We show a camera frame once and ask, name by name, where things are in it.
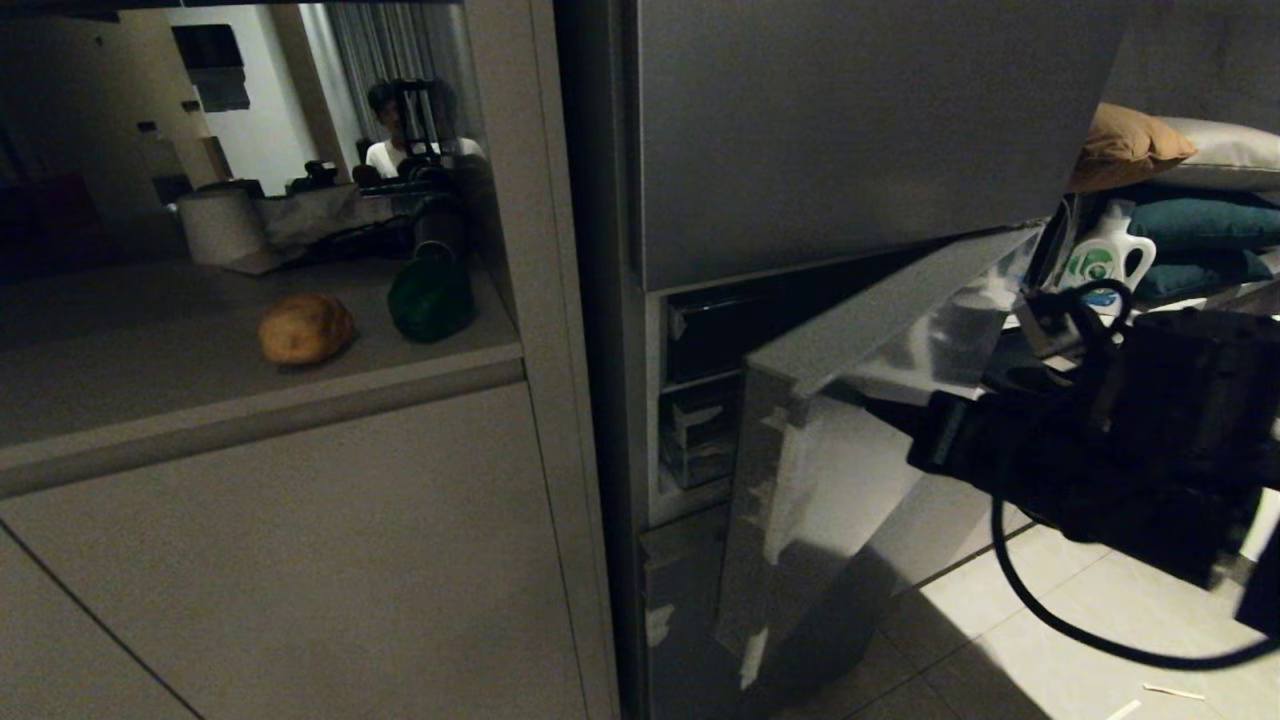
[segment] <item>white floor tile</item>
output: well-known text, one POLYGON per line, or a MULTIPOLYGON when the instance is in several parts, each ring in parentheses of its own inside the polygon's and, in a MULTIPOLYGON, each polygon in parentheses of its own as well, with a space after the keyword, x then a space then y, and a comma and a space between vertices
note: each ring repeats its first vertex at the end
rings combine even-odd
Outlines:
MULTIPOLYGON (((1260 638, 1231 619, 1239 588, 1210 594, 1119 553, 1039 594, 1050 610, 1084 629, 1157 652, 1217 655, 1260 638)), ((1025 610, 925 678, 965 719, 1101 720, 1133 700, 1142 706, 1129 720, 1280 717, 1277 657, 1217 673, 1164 671, 1091 650, 1025 610), (1207 701, 1152 693, 1143 683, 1199 693, 1207 701)))
POLYGON ((1220 720, 1204 702, 1143 691, 1156 675, 1068 639, 1021 611, 924 674, 964 720, 1220 720))
MULTIPOLYGON (((1009 543, 1014 565, 1032 592, 1043 594, 1110 553, 1036 527, 1009 543)), ((987 552, 923 588, 900 596, 881 629, 918 670, 1021 609, 995 556, 987 552)))
POLYGON ((856 667, 774 720, 842 720, 913 675, 915 670, 906 657, 877 632, 856 667))
POLYGON ((900 685, 849 720, 957 720, 923 678, 900 685))
MULTIPOLYGON (((1213 593, 1115 553, 1050 596, 1056 612, 1103 637, 1169 655, 1199 657, 1252 644, 1262 635, 1233 619, 1243 588, 1213 593)), ((1143 682, 1206 696, 1231 720, 1280 719, 1280 655, 1213 673, 1142 667, 1143 682)))

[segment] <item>stainless steel surface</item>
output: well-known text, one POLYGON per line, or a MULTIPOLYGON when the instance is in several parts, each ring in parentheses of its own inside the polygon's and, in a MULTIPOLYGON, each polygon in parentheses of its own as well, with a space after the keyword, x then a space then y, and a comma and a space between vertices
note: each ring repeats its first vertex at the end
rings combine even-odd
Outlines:
POLYGON ((750 656, 758 638, 768 671, 817 609, 869 621, 954 559, 984 503, 952 515, 916 497, 937 483, 906 465, 910 438, 847 395, 923 404, 938 388, 973 393, 1039 233, 948 245, 748 357, 717 625, 727 647, 750 656))
POLYGON ((644 287, 1051 215, 1126 13, 639 0, 644 287))

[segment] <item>shelf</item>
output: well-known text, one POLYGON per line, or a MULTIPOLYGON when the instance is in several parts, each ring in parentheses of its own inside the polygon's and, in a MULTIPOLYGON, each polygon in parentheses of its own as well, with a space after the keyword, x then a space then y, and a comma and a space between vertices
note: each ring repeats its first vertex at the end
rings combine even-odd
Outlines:
POLYGON ((667 383, 667 384, 662 386, 662 389, 658 391, 658 392, 659 392, 659 395, 667 395, 668 392, 680 392, 682 389, 689 389, 691 387, 704 386, 704 384, 708 384, 708 383, 713 383, 716 380, 723 380, 723 379, 733 378, 733 377, 737 377, 737 375, 741 375, 741 374, 742 374, 742 370, 740 370, 740 369, 724 370, 723 373, 716 373, 714 375, 705 375, 705 377, 701 377, 701 378, 698 378, 698 379, 692 379, 692 380, 686 380, 686 382, 682 382, 682 383, 667 383))
POLYGON ((678 520, 712 505, 727 501, 733 495, 733 478, 726 477, 695 488, 684 489, 664 464, 658 464, 658 487, 649 488, 650 529, 678 520))
MULTIPOLYGON (((476 320, 433 345, 403 340, 387 291, 403 263, 364 260, 248 278, 165 263, 0 287, 0 480, 6 471, 168 433, 518 360, 489 275, 476 320), (257 325, 292 292, 334 295, 357 338, 328 364, 282 372, 257 325)), ((0 484, 0 496, 6 495, 0 484)))

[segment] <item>wall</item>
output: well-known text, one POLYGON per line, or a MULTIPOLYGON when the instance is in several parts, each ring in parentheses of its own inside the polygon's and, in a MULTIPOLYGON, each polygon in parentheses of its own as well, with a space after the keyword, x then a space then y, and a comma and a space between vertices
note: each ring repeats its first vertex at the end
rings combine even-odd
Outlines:
POLYGON ((1280 132, 1280 4, 1139 3, 1103 99, 1280 132))
POLYGON ((280 41, 265 5, 172 8, 172 26, 229 24, 244 60, 248 110, 207 113, 209 129, 221 141, 237 178, 256 178, 268 195, 283 195, 288 181, 316 160, 298 95, 293 90, 280 41))
POLYGON ((338 168, 338 182, 351 182, 349 165, 338 140, 333 113, 324 94, 324 81, 311 54, 311 41, 298 5, 273 4, 269 6, 275 35, 293 78, 293 91, 298 95, 302 115, 311 131, 317 158, 332 161, 338 168))
POLYGON ((142 161, 137 123, 155 122, 200 186, 216 178, 198 140, 202 113, 160 10, 119 23, 33 18, 0 23, 0 105, 32 179, 78 174, 104 227, 133 260, 186 255, 142 161))
POLYGON ((348 168, 355 168, 365 161, 356 152, 356 138, 364 135, 356 118, 356 102, 364 102, 364 96, 355 97, 347 85, 333 26, 329 24, 329 14, 325 13, 324 5, 317 3, 298 5, 298 13, 311 46, 325 102, 329 105, 330 120, 338 135, 342 156, 348 168))

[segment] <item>curtain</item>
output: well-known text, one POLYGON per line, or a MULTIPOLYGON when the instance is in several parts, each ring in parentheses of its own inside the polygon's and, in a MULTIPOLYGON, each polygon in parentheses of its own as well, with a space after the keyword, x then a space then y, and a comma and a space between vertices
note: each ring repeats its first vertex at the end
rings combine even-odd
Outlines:
POLYGON ((353 94, 348 85, 338 42, 324 5, 298 5, 298 13, 302 15, 302 27, 307 33, 307 45, 311 46, 316 74, 320 76, 320 88, 324 91, 325 104, 329 105, 333 129, 338 133, 342 156, 348 169, 355 168, 365 161, 356 151, 356 141, 367 137, 357 117, 357 110, 365 105, 365 100, 353 94))
POLYGON ((365 101, 369 88, 378 82, 422 78, 443 79, 453 88, 458 99, 453 119, 457 132, 481 140, 460 3, 332 3, 325 12, 365 137, 376 141, 387 136, 365 101))

